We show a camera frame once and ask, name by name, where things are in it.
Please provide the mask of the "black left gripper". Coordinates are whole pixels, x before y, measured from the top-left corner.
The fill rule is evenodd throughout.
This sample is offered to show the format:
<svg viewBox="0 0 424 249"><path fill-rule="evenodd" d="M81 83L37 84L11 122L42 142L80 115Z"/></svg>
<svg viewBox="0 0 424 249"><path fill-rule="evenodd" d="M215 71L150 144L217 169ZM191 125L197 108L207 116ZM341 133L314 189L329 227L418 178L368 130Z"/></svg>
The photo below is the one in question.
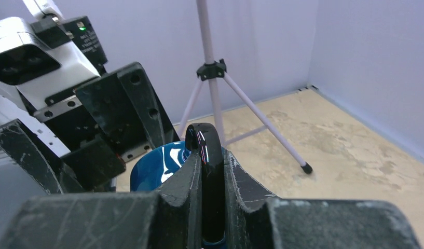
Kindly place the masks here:
<svg viewBox="0 0 424 249"><path fill-rule="evenodd" d="M0 126L0 149L48 195L115 192L120 151L180 139L139 62L44 97L43 107L19 96L70 150L58 157L19 119Z"/></svg>

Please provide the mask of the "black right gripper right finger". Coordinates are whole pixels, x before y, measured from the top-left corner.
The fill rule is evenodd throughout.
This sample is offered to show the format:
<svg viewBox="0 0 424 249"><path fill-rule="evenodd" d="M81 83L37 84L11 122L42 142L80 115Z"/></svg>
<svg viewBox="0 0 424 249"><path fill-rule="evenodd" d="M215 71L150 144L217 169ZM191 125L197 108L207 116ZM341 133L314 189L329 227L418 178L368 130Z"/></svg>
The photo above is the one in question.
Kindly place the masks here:
<svg viewBox="0 0 424 249"><path fill-rule="evenodd" d="M224 152L228 248L421 248L409 221L379 200L282 199Z"/></svg>

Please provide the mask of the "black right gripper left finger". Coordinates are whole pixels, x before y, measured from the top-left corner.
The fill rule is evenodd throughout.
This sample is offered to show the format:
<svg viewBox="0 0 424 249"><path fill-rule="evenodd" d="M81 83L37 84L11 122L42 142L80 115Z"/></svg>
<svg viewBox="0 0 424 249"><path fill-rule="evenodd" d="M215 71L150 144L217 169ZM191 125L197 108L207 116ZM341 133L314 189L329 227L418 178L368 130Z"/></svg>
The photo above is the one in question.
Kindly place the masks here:
<svg viewBox="0 0 424 249"><path fill-rule="evenodd" d="M0 248L200 248L201 159L153 191L75 193L23 203Z"/></svg>

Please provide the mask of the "dark blue mug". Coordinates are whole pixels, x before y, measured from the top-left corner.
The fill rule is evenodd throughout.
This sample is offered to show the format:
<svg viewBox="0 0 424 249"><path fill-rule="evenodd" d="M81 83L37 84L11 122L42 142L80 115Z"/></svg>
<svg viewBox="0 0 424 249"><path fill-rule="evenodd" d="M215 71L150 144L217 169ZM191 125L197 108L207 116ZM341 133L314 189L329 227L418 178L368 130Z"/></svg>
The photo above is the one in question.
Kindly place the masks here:
<svg viewBox="0 0 424 249"><path fill-rule="evenodd" d="M226 248L224 150L210 123L187 127L186 139L142 157L131 191L155 191L148 248Z"/></svg>

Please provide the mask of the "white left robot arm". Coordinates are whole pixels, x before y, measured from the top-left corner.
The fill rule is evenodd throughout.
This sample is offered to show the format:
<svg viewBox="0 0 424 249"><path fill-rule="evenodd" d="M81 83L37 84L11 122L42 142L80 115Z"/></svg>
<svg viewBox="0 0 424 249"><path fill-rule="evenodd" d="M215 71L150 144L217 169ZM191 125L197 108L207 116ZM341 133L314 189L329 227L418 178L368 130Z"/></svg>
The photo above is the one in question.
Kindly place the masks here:
<svg viewBox="0 0 424 249"><path fill-rule="evenodd" d="M106 62L86 16L0 20L0 150L49 195L114 191L129 161L179 141L144 67Z"/></svg>

